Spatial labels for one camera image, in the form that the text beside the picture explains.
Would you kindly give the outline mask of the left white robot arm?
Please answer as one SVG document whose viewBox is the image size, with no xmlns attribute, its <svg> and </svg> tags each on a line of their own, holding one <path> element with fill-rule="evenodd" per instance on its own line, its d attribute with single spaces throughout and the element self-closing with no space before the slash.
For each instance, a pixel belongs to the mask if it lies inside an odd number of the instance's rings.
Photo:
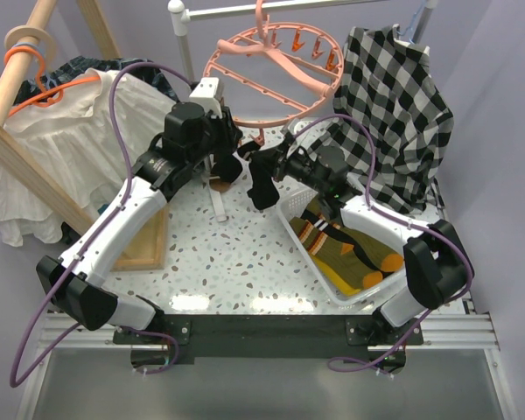
<svg viewBox="0 0 525 420">
<path fill-rule="evenodd" d="M 39 261 L 45 301 L 89 331 L 110 324 L 132 328 L 144 343 L 158 341 L 164 332 L 162 310 L 143 297 L 117 295 L 103 285 L 137 232 L 192 179 L 194 169 L 210 155 L 233 154 L 241 138 L 227 106 L 215 112 L 194 102 L 174 105 L 163 132 L 136 160 L 118 198 L 60 257 Z"/>
</svg>

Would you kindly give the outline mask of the pink round clip hanger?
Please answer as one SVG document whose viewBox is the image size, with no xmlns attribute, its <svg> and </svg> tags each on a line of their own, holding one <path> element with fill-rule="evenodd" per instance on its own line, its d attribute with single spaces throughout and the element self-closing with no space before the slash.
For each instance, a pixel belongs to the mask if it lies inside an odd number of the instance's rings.
<svg viewBox="0 0 525 420">
<path fill-rule="evenodd" d="M 340 85 L 344 54 L 327 32 L 301 22 L 271 22 L 255 2 L 255 25 L 220 39 L 203 75 L 231 85 L 225 103 L 237 126 L 275 128 L 309 116 Z"/>
</svg>

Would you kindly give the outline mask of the black striped sock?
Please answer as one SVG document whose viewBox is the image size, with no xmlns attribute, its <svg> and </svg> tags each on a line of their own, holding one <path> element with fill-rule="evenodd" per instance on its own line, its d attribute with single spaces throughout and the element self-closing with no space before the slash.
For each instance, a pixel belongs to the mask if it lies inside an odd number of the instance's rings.
<svg viewBox="0 0 525 420">
<path fill-rule="evenodd" d="M 220 181 L 233 183 L 242 174 L 243 166 L 239 158 L 249 161 L 250 155 L 255 151 L 259 151 L 261 145 L 255 141 L 245 143 L 240 146 L 235 154 L 221 157 L 213 166 L 211 171 L 212 179 L 219 179 Z"/>
<path fill-rule="evenodd" d="M 279 199 L 279 193 L 274 185 L 274 163 L 261 152 L 251 156 L 248 164 L 252 186 L 248 196 L 257 210 L 265 210 L 274 206 Z"/>
</svg>

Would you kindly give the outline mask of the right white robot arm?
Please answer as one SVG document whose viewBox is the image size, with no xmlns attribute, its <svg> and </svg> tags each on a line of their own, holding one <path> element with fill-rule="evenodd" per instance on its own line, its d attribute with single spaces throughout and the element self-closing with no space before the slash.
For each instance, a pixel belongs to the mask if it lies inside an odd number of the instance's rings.
<svg viewBox="0 0 525 420">
<path fill-rule="evenodd" d="M 316 157 L 292 135 L 251 155 L 253 204 L 278 202 L 275 183 L 291 177 L 314 191 L 308 205 L 283 224 L 304 252 L 318 279 L 349 302 L 358 302 L 391 284 L 401 290 L 378 309 L 374 337 L 384 344 L 403 334 L 403 324 L 449 303 L 470 287 L 474 271 L 453 225 L 404 217 L 374 202 L 349 171 L 342 151 L 326 146 Z"/>
</svg>

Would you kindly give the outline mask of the brown striped sock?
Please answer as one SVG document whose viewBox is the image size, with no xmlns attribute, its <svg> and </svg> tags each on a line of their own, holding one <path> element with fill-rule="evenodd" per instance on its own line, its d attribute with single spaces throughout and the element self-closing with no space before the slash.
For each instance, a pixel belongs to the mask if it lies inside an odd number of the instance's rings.
<svg viewBox="0 0 525 420">
<path fill-rule="evenodd" d="M 226 191 L 228 191 L 231 187 L 231 183 L 230 182 L 227 182 L 227 181 L 224 181 L 220 178 L 211 178 L 209 180 L 209 185 L 211 187 L 212 190 L 218 192 L 218 193 L 225 193 Z"/>
</svg>

